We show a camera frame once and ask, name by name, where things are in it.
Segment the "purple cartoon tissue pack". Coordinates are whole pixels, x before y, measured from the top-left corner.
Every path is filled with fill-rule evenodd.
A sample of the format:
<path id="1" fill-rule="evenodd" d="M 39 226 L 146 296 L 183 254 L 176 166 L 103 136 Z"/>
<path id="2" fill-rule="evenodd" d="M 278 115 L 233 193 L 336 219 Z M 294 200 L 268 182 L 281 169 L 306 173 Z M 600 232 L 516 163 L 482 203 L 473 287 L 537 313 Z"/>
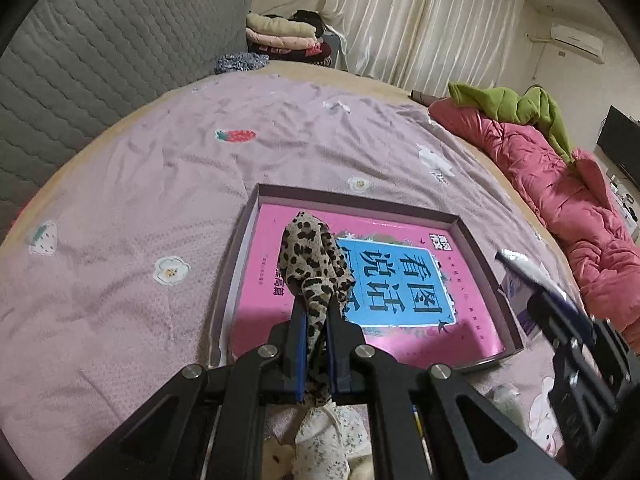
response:
<path id="1" fill-rule="evenodd" d="M 546 291 L 547 287 L 562 287 L 552 280 L 551 275 L 542 263 L 534 263 L 526 255 L 510 249 L 500 249 L 496 259 L 506 269 L 501 282 L 501 289 L 506 295 L 509 306 L 528 339 L 533 339 L 540 328 L 527 312 L 527 303 L 537 290 Z"/>

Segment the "leopard print scrunchie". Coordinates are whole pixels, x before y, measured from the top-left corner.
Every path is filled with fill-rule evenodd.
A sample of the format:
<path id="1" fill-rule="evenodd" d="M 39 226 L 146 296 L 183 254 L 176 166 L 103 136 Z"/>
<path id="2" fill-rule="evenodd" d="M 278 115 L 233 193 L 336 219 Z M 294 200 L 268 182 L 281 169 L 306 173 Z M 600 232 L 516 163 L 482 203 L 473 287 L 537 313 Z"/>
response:
<path id="1" fill-rule="evenodd" d="M 326 318 L 332 300 L 344 309 L 356 280 L 329 227 L 299 211 L 285 227 L 278 257 L 281 278 L 291 294 L 303 300 L 307 315 L 304 403 L 313 408 L 331 399 Z"/>

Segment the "white floral scrunchie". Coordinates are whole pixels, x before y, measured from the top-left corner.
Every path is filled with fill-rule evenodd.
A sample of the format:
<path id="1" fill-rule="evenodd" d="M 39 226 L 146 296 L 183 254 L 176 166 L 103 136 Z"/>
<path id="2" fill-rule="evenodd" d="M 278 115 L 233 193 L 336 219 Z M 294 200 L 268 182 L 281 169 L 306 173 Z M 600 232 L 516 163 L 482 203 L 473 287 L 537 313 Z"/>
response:
<path id="1" fill-rule="evenodd" d="M 333 402 L 312 408 L 295 437 L 294 479 L 374 479 L 369 430 L 361 415 Z"/>

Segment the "teddy bear pink dress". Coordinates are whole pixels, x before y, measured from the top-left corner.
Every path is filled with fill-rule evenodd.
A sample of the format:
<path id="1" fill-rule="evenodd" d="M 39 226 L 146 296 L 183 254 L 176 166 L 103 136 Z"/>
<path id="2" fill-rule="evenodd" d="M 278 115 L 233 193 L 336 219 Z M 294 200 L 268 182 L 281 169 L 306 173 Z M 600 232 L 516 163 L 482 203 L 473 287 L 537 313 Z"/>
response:
<path id="1" fill-rule="evenodd" d="M 262 480 L 292 479 L 295 454 L 293 445 L 282 444 L 276 437 L 262 442 Z"/>

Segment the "pink quilted comforter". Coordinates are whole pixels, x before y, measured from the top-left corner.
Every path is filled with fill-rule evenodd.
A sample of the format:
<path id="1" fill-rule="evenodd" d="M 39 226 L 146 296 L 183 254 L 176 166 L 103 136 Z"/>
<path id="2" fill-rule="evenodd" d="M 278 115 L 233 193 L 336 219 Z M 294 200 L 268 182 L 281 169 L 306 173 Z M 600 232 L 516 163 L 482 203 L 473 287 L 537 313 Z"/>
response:
<path id="1" fill-rule="evenodd" d="M 510 181 L 566 255 L 588 313 L 610 320 L 639 350 L 639 248 L 592 155 L 564 162 L 533 126 L 496 122 L 450 99 L 431 118 L 483 151 Z"/>

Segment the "pink and blue book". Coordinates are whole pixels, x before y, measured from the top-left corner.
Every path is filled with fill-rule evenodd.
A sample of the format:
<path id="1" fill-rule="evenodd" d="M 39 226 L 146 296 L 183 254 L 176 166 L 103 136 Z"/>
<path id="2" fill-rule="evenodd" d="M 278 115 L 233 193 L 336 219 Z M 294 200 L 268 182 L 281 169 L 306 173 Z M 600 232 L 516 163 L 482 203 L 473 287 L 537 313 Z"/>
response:
<path id="1" fill-rule="evenodd" d="M 294 298 L 281 278 L 278 253 L 292 206 L 260 206 L 235 309 L 230 350 L 240 356 L 286 321 Z M 459 221 L 424 224 L 316 210 L 336 236 L 356 280 L 345 308 L 366 341 L 417 366 L 468 366 L 506 351 L 499 311 L 491 311 L 491 270 L 472 251 Z"/>

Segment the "shallow dark cardboard box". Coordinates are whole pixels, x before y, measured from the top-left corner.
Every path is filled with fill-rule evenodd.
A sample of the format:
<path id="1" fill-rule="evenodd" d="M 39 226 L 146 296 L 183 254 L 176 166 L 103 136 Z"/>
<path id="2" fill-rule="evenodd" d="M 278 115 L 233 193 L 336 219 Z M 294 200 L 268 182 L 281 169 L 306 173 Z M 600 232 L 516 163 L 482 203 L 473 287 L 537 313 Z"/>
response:
<path id="1" fill-rule="evenodd" d="M 454 214 L 336 193 L 260 184 L 224 260 L 206 363 L 217 367 L 267 341 L 293 296 L 278 267 L 299 211 L 326 224 L 356 285 L 344 309 L 369 344 L 401 363 L 479 370 L 523 347 L 506 297 L 471 231 Z"/>

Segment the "pink patterned bed sheet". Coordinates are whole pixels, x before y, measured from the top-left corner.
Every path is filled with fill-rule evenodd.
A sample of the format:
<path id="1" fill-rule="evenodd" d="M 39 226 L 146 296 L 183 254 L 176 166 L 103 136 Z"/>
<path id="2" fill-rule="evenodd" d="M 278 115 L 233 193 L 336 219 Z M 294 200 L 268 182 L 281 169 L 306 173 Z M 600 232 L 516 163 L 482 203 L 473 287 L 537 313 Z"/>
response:
<path id="1" fill-rule="evenodd" d="M 407 92 L 316 66 L 213 76 L 102 133 L 1 247 L 1 428 L 61 479 L 183 365 L 204 362 L 230 240 L 259 183 L 450 212 L 578 291 L 492 162 Z"/>

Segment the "green blanket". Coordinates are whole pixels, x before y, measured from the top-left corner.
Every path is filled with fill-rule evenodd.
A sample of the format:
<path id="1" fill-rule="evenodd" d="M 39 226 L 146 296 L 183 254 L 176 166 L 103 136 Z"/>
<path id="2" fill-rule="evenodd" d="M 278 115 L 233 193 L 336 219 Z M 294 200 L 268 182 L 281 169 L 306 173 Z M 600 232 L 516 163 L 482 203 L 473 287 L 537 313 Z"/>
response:
<path id="1" fill-rule="evenodd" d="M 448 91 L 458 107 L 477 108 L 497 122 L 535 127 L 564 162 L 574 162 L 562 110 L 538 84 L 530 86 L 524 94 L 518 94 L 506 87 L 483 89 L 450 81 Z"/>

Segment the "white air conditioner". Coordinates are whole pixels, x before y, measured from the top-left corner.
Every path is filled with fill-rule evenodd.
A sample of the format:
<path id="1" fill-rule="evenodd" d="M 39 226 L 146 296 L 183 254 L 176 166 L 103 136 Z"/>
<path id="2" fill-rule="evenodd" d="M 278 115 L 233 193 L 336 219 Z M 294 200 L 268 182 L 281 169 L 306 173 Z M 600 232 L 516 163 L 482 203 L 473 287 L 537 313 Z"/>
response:
<path id="1" fill-rule="evenodd" d="M 570 26 L 552 24 L 550 39 L 559 48 L 570 50 L 593 63 L 604 63 L 604 43 L 598 36 Z"/>

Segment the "dark patterned cloth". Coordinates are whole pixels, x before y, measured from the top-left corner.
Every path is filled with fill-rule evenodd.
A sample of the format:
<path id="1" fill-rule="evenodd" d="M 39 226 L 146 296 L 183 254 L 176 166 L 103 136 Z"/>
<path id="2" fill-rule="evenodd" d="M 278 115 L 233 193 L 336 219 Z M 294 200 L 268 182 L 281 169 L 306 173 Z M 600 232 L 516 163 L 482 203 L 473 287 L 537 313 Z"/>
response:
<path id="1" fill-rule="evenodd" d="M 239 52 L 223 55 L 216 63 L 216 75 L 234 72 L 251 72 L 260 70 L 269 64 L 270 58 L 265 54 Z"/>

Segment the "stack of folded clothes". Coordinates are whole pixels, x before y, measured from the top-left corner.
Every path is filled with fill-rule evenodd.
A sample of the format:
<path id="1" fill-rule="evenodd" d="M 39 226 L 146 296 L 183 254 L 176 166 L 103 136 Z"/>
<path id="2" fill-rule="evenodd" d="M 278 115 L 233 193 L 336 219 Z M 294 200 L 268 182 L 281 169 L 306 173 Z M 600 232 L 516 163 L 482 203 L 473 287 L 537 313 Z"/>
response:
<path id="1" fill-rule="evenodd" d="M 248 50 L 277 61 L 331 67 L 333 47 L 326 39 L 322 17 L 298 10 L 290 18 L 250 13 L 245 29 Z"/>

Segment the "white pleated curtain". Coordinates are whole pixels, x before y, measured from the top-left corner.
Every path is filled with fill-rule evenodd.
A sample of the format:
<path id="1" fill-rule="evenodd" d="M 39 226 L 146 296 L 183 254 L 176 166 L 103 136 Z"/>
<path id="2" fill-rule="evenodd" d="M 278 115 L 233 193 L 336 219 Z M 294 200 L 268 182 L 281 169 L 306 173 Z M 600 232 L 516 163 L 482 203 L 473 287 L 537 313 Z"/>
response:
<path id="1" fill-rule="evenodd" d="M 340 40 L 338 68 L 442 96 L 452 82 L 498 84 L 524 3 L 326 0 L 321 15 Z"/>

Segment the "grey quilted headboard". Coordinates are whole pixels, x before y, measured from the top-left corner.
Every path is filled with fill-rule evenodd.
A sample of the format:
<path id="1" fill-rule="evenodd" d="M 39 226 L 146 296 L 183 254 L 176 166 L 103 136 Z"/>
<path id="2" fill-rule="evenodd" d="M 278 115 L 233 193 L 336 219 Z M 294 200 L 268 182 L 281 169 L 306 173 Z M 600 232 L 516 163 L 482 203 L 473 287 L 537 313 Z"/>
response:
<path id="1" fill-rule="evenodd" d="M 38 0 L 1 57 L 1 226 L 104 130 L 246 47 L 252 0 Z"/>

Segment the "black wall television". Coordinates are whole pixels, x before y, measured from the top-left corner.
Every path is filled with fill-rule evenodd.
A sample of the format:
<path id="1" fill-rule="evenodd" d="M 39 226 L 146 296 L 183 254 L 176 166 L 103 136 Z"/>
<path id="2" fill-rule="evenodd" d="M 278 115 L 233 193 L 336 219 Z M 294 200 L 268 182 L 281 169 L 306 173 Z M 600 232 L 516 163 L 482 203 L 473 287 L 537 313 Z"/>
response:
<path id="1" fill-rule="evenodd" d="M 597 146 L 634 184 L 640 184 L 640 126 L 611 106 L 602 124 Z"/>

